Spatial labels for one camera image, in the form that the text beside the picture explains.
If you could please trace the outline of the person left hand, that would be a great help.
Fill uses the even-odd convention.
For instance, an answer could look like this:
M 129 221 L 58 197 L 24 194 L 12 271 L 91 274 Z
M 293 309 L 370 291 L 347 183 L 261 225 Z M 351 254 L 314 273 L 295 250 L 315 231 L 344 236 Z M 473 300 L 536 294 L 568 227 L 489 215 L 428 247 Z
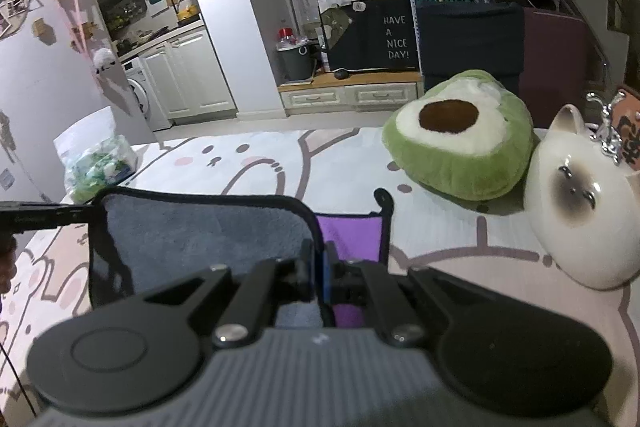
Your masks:
M 1 233 L 0 236 L 0 293 L 6 295 L 16 274 L 15 253 L 17 243 L 14 236 Z

